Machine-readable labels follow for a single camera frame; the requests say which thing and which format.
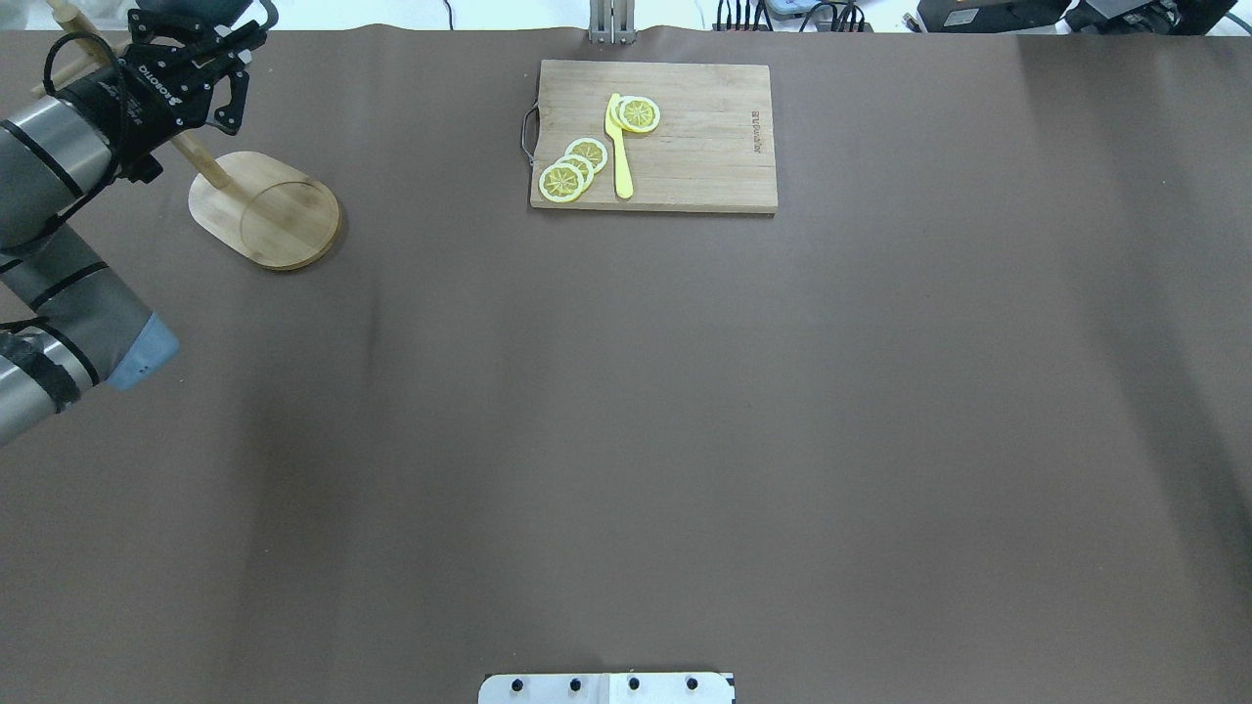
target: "yellow utensil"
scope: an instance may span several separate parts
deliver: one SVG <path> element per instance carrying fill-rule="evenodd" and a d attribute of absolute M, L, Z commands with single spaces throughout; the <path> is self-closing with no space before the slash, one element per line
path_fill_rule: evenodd
<path fill-rule="evenodd" d="M 613 185 L 617 197 L 629 199 L 635 195 L 635 182 L 630 178 L 630 164 L 626 163 L 626 142 L 622 139 L 622 128 L 613 119 L 613 109 L 617 108 L 620 93 L 613 93 L 605 108 L 605 134 L 613 140 Z"/>

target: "lemon slice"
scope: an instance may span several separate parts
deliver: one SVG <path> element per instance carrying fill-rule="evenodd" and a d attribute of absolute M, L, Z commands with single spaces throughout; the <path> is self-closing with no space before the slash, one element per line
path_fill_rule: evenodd
<path fill-rule="evenodd" d="M 557 162 L 540 174 L 540 193 L 553 203 L 573 200 L 586 185 L 582 172 L 568 162 Z"/>
<path fill-rule="evenodd" d="M 596 178 L 596 165 L 591 163 L 591 159 L 581 154 L 566 154 L 565 157 L 557 159 L 556 163 L 573 164 L 577 167 L 578 173 L 582 174 L 583 190 L 586 190 L 591 185 L 592 179 Z"/>
<path fill-rule="evenodd" d="M 603 142 L 591 137 L 583 137 L 582 139 L 575 139 L 565 148 L 566 154 L 577 154 L 591 162 L 592 170 L 600 173 L 608 163 L 608 149 L 605 147 Z"/>
<path fill-rule="evenodd" d="M 617 124 L 622 129 L 644 134 L 661 124 L 661 106 L 651 98 L 622 95 L 617 99 Z"/>

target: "cutting board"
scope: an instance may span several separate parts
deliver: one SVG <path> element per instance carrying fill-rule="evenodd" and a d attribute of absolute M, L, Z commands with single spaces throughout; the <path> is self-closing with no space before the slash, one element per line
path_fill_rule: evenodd
<path fill-rule="evenodd" d="M 613 190 L 605 106 L 613 93 L 645 95 L 661 108 L 650 134 L 626 134 L 635 179 L 629 200 Z M 776 213 L 774 109 L 769 66 L 561 61 L 540 66 L 538 144 L 531 205 L 583 210 Z M 608 148 L 608 164 L 572 203 L 538 190 L 540 173 L 580 137 Z"/>

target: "wooden base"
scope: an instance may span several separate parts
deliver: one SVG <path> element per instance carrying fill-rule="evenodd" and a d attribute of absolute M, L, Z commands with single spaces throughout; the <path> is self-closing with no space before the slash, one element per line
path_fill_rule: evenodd
<path fill-rule="evenodd" d="M 187 205 L 213 237 L 267 269 L 305 267 L 326 254 L 342 225 L 339 203 L 321 182 L 258 154 L 218 158 L 230 175 L 214 188 L 197 175 Z"/>

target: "white floor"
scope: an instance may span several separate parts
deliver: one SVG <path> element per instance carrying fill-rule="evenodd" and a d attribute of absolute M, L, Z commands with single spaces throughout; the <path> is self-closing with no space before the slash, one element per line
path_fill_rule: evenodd
<path fill-rule="evenodd" d="M 453 8 L 456 29 L 537 29 L 588 24 L 588 0 L 448 0 Z M 275 0 L 282 21 L 278 29 L 351 29 L 367 24 L 389 24 L 407 29 L 448 28 L 443 0 Z M 120 29 L 121 14 L 134 0 L 79 0 L 78 5 L 105 29 Z M 916 0 L 860 0 L 874 31 L 908 31 L 901 21 L 905 13 L 916 15 Z M 0 0 L 0 25 L 16 6 L 26 9 L 28 29 L 56 29 L 43 0 Z M 1252 21 L 1252 0 L 1234 8 L 1244 20 Z M 635 21 L 639 29 L 672 25 L 687 29 L 710 29 L 716 21 L 717 0 L 636 0 Z M 259 6 L 249 16 L 262 16 Z M 776 29 L 795 31 L 798 20 L 776 21 Z M 1048 30 L 1064 33 L 1065 28 Z M 1211 35 L 1243 35 L 1239 26 L 1222 20 Z"/>

